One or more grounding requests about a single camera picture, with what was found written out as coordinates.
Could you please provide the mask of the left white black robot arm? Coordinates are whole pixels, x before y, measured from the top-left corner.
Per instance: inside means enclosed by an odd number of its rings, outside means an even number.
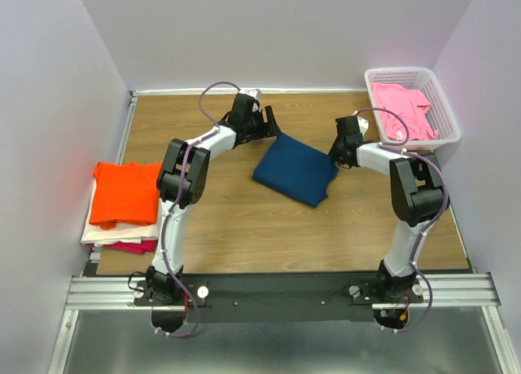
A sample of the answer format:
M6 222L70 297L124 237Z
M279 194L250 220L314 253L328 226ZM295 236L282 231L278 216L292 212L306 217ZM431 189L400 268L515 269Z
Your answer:
M190 212L201 199L212 159L239 145L281 134L273 109L262 107L261 91L240 90L232 108L210 131L189 140L173 139L156 186L160 192L160 238L145 277L147 288L164 305L184 293L180 283L183 245Z

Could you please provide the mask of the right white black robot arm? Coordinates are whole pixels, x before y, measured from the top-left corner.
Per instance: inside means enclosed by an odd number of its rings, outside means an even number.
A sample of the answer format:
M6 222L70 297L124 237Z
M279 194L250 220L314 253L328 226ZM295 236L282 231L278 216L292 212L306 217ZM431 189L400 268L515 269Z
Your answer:
M369 292L381 301L395 301L415 284L427 235L449 207L447 184L434 153L365 141L356 116L337 118L335 124L337 135L329 157L337 165L372 169L390 179L397 224L391 248L369 282Z

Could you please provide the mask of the navy blue printed t-shirt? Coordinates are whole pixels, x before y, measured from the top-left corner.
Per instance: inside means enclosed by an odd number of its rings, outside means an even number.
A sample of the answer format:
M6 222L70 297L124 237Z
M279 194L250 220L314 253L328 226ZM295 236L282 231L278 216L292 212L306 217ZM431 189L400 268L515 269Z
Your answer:
M325 200L339 169L325 153L281 133L269 147L252 178L311 207Z

